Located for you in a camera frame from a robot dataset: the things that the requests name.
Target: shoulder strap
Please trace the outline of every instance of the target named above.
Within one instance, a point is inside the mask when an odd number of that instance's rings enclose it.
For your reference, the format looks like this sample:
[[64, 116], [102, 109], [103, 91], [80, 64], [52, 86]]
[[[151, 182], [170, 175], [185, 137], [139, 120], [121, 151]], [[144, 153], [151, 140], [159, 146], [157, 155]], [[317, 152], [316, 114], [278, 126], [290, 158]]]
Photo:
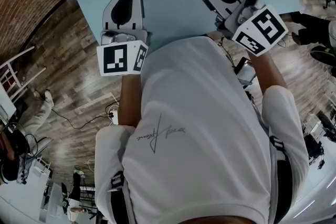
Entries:
[[111, 180], [111, 207], [116, 224], [135, 224], [131, 198], [123, 171], [119, 171]]
[[269, 138], [271, 144], [276, 149], [277, 157], [277, 207], [274, 224], [278, 224], [288, 213], [293, 195], [293, 176], [285, 146], [282, 141], [275, 136]]

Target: floor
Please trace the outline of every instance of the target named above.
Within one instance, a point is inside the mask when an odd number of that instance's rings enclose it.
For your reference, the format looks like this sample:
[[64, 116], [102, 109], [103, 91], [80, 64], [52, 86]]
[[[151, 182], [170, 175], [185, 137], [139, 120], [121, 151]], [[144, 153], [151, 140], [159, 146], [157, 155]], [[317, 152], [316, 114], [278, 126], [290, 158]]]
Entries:
[[[301, 11], [318, 17], [333, 16], [336, 6], [331, 4], [327, 10], [322, 8], [324, 0], [300, 0]], [[288, 23], [290, 29], [297, 26]], [[103, 78], [99, 74], [96, 46], [93, 37], [76, 0], [68, 0], [43, 25], [32, 40], [36, 50], [30, 54], [29, 63], [19, 63], [21, 70], [29, 77], [39, 68], [46, 66], [32, 84], [41, 93], [49, 89], [54, 97], [54, 110], [67, 117], [75, 127], [81, 127], [97, 115], [106, 116], [104, 109], [118, 100], [121, 77]], [[286, 48], [277, 46], [271, 54], [284, 75], [289, 89], [293, 92], [301, 119], [319, 110], [328, 112], [330, 107], [324, 97], [327, 75], [324, 65], [316, 62], [309, 55], [315, 45], [294, 44], [286, 36]], [[246, 56], [241, 47], [231, 41], [224, 46], [237, 64]], [[261, 91], [257, 80], [249, 87], [257, 105], [261, 105]], [[26, 98], [30, 103], [32, 94]], [[52, 144], [44, 151], [43, 158], [51, 162], [54, 180], [57, 183], [72, 181], [74, 166], [79, 166], [86, 173], [87, 184], [93, 184], [94, 140], [97, 131], [111, 123], [109, 118], [98, 118], [80, 130], [75, 130], [69, 122], [52, 112], [47, 122], [38, 130], [37, 137], [53, 138]]]

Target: white chair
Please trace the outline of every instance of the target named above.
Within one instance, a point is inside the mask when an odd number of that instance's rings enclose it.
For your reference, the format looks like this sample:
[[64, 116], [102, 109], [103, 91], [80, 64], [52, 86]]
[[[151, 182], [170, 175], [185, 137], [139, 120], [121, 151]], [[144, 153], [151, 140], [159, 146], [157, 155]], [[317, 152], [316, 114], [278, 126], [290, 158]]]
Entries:
[[21, 55], [25, 54], [26, 52], [34, 49], [35, 47], [32, 46], [29, 49], [24, 50], [23, 52], [20, 52], [16, 56], [10, 58], [6, 62], [4, 62], [2, 65], [0, 65], [0, 70], [3, 68], [7, 68], [3, 75], [0, 77], [0, 82], [3, 86], [6, 86], [6, 92], [9, 95], [9, 92], [14, 88], [14, 86], [17, 86], [18, 89], [9, 96], [9, 98], [12, 100], [13, 103], [15, 103], [26, 91], [27, 91], [27, 85], [31, 83], [34, 79], [36, 79], [44, 70], [46, 70], [46, 67], [41, 69], [38, 73], [36, 73], [34, 76], [32, 76], [30, 79], [28, 79], [23, 84], [19, 81], [16, 74], [17, 71], [14, 71], [11, 62], [14, 61], [16, 58], [20, 57]]

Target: sneaker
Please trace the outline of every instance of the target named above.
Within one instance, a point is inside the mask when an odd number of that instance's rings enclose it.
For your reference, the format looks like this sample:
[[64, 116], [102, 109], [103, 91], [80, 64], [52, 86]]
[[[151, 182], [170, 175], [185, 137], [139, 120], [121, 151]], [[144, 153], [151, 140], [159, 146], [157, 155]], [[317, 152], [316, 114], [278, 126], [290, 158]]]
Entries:
[[51, 103], [52, 105], [54, 105], [53, 97], [51, 96], [51, 93], [48, 90], [46, 90], [44, 92], [44, 100], [46, 100], [48, 103]]
[[81, 170], [75, 169], [74, 174], [78, 174], [78, 175], [80, 175], [81, 178], [85, 178], [85, 173]]
[[292, 32], [292, 38], [293, 38], [293, 41], [297, 44], [297, 45], [301, 45], [301, 40], [300, 40], [300, 37], [299, 35], [295, 34]]
[[40, 98], [40, 99], [42, 99], [42, 98], [41, 98], [41, 95], [40, 95], [40, 93], [39, 93], [38, 91], [35, 90], [33, 94], [34, 94], [34, 97], [35, 97], [35, 98]]

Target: white t-shirt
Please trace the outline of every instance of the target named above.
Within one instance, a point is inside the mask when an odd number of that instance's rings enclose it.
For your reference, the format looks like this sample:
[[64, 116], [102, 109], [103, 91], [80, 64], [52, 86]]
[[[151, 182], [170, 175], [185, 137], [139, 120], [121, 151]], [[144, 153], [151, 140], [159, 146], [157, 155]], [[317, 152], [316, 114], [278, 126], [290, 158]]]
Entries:
[[[269, 138], [220, 48], [206, 37], [166, 45], [146, 59], [142, 87], [142, 120], [122, 159], [137, 223], [239, 216], [266, 224]], [[273, 86], [264, 95], [263, 107], [272, 135], [290, 150], [297, 190], [308, 171], [308, 155], [294, 98], [285, 88]], [[109, 137], [99, 139], [96, 203], [110, 215], [106, 192], [99, 191], [113, 176], [106, 172], [109, 152], [102, 150]]]

